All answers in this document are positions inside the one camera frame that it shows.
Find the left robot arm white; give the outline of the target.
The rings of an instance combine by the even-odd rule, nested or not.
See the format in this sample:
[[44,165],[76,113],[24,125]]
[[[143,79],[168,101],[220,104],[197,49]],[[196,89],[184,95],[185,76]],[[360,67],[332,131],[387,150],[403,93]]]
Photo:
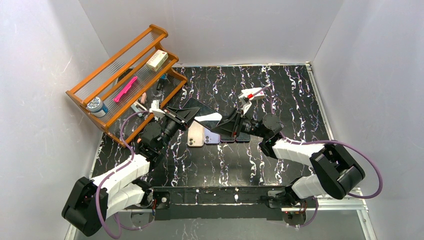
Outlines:
[[178,131],[190,127],[199,111],[199,107],[151,108],[150,112],[162,122],[150,122],[144,127],[138,146],[130,149],[127,160],[102,175],[79,178],[61,216],[87,237],[104,229],[111,238],[119,239],[121,233],[110,231],[107,218],[116,218],[119,211],[143,201],[146,188],[137,181],[158,165],[162,150]]

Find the purple phone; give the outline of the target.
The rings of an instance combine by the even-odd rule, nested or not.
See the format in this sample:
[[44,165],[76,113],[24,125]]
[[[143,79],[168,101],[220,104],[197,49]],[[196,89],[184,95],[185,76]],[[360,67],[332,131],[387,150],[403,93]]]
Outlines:
[[236,140],[236,138],[235,138],[235,137],[233,137],[233,136],[231,136],[231,137],[229,137],[229,136],[224,136],[224,135],[221,135],[221,136],[220,136],[220,142],[221,142],[221,143],[234,143],[234,142],[235,142],[235,140]]

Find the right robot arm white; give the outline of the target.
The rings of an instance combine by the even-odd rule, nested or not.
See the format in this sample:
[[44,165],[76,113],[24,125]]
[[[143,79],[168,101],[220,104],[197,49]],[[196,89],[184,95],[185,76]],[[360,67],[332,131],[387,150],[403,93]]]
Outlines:
[[313,175],[302,176],[286,186],[285,198],[291,201],[319,195],[341,200],[366,176],[363,168],[340,143],[293,142],[284,138],[280,119],[275,114],[268,113],[256,121],[234,110],[211,130],[226,137],[237,137],[240,133],[260,137],[259,148],[267,157],[313,168]]

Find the black phone from beige case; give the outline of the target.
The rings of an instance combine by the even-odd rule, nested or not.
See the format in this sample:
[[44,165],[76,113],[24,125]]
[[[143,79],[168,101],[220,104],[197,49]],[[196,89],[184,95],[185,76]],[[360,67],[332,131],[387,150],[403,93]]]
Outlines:
[[251,136],[247,133],[241,132],[236,138],[235,141],[237,143],[248,143],[251,141]]

